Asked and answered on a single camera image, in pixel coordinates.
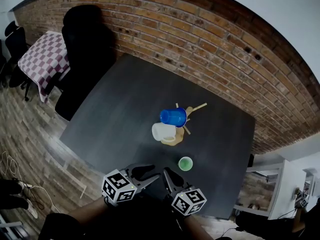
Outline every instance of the wooden skewer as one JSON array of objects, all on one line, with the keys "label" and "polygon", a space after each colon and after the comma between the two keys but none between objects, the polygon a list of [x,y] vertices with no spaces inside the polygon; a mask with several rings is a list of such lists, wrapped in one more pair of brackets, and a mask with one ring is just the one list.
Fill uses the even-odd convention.
[{"label": "wooden skewer", "polygon": [[192,110],[192,112],[193,112],[193,111],[196,111],[196,110],[198,110],[198,109],[201,109],[201,108],[203,108],[203,107],[206,106],[206,105],[208,105],[208,104],[207,104],[207,103],[203,103],[202,105],[195,107],[195,108]]},{"label": "wooden skewer", "polygon": [[183,128],[185,129],[185,131],[190,135],[191,132],[188,130],[188,128],[184,125]]}]

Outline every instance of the dark gray table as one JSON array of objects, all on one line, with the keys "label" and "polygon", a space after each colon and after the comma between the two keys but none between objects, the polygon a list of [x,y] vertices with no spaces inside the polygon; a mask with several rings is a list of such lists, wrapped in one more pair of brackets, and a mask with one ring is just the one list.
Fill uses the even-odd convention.
[{"label": "dark gray table", "polygon": [[[208,105],[190,115],[183,142],[172,147],[152,136],[162,109]],[[170,167],[200,188],[207,204],[201,213],[228,218],[249,161],[255,119],[202,87],[131,55],[122,56],[87,96],[61,136],[79,157],[103,173],[132,163]],[[181,157],[193,159],[188,172]],[[162,179],[148,192],[167,194]]]}]

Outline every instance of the green cup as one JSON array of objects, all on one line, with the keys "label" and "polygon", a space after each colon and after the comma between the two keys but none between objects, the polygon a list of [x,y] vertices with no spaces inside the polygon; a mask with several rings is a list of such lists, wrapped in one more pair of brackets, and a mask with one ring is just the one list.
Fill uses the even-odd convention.
[{"label": "green cup", "polygon": [[193,165],[194,165],[194,162],[188,156],[182,157],[178,162],[179,168],[184,172],[189,171]]}]

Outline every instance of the white cable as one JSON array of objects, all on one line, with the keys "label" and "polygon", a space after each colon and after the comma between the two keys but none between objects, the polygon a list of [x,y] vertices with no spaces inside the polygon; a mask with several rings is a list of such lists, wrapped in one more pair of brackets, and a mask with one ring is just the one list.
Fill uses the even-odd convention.
[{"label": "white cable", "polygon": [[[5,172],[2,170],[2,161],[4,160],[4,154],[6,154],[6,167],[5,167]],[[12,168],[12,167],[11,167],[12,162],[13,162],[14,171],[11,170],[11,168]],[[0,159],[0,171],[1,171],[1,173],[4,174],[5,176],[7,175],[8,167],[9,167],[9,170],[10,170],[11,175],[12,175],[13,177],[15,177],[15,178],[17,178],[17,177],[16,177],[16,167],[17,167],[17,170],[18,170],[18,173],[19,173],[19,176],[20,176],[20,181],[21,181],[22,183],[24,183],[24,181],[22,180],[22,177],[21,177],[21,173],[20,173],[20,170],[19,170],[18,163],[16,162],[16,160],[14,160],[14,159],[12,158],[11,155],[8,155],[7,151],[4,151],[4,152],[2,153],[1,159]],[[61,213],[61,212],[59,211],[59,209],[54,205],[54,202],[52,201],[52,199],[51,199],[48,191],[47,191],[44,187],[42,187],[42,186],[32,186],[32,187],[26,187],[26,188],[27,188],[27,189],[33,189],[33,188],[43,189],[43,190],[46,192],[46,194],[48,195],[48,197],[49,197],[49,199],[50,199],[50,201],[51,201],[52,206],[53,206],[59,213]]]}]

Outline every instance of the blue cup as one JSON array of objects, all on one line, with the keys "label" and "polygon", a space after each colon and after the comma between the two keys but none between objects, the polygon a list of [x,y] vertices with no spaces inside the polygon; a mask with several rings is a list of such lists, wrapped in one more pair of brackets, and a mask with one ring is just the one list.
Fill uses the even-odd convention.
[{"label": "blue cup", "polygon": [[160,120],[166,125],[182,127],[187,122],[187,112],[181,107],[164,109],[160,113]]}]

